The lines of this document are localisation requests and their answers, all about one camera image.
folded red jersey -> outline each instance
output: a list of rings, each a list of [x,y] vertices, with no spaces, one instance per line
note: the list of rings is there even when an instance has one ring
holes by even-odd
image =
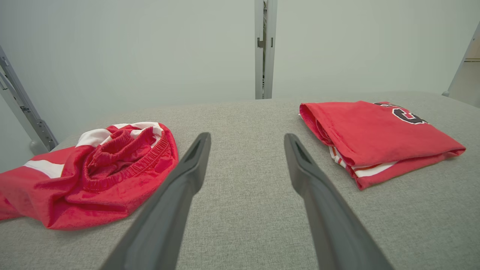
[[[84,133],[74,147],[0,174],[0,220],[28,216],[78,230],[129,216],[178,163],[170,130],[155,122]]]
[[[465,152],[425,120],[388,102],[302,103],[300,116],[360,190]]]

clothing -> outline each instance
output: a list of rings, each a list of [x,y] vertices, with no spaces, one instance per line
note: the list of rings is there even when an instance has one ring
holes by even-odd
[[[300,115],[360,190],[466,150],[425,120],[388,102],[302,103]]]
[[[177,163],[173,135],[160,123],[88,131],[74,147],[0,174],[0,220],[28,216],[56,230],[110,223],[134,212]]]

gray fabric tablecloth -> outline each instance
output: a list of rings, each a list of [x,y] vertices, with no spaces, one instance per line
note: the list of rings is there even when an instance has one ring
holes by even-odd
[[[300,102],[390,101],[467,147],[458,158],[364,191],[335,164],[298,117]],[[321,94],[151,108],[112,115],[91,128],[156,121],[183,156],[212,134],[205,182],[194,197],[177,269],[317,269],[303,201],[293,190],[283,137],[295,133],[396,269],[480,268],[480,110],[421,92]],[[80,134],[57,149],[76,144]],[[0,269],[97,269],[139,211],[81,231],[45,229],[31,218],[0,222]]]

folded red shirt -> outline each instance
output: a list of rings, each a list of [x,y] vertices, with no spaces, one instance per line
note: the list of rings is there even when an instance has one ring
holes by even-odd
[[[465,152],[425,120],[388,102],[302,103],[300,116],[360,190]]]
[[[88,131],[74,147],[0,174],[0,220],[28,216],[56,230],[110,223],[135,211],[177,163],[173,135],[160,123]]]

white wall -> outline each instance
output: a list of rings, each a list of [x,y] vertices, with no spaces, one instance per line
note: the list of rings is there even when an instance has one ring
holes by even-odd
[[[251,1],[0,2],[0,44],[59,141],[103,114],[254,99],[253,38]]]
[[[24,165],[33,157],[31,142],[7,102],[0,95],[0,173]]]
[[[465,62],[450,88],[450,97],[480,108],[480,62]]]
[[[278,1],[273,98],[446,91],[479,0]]]

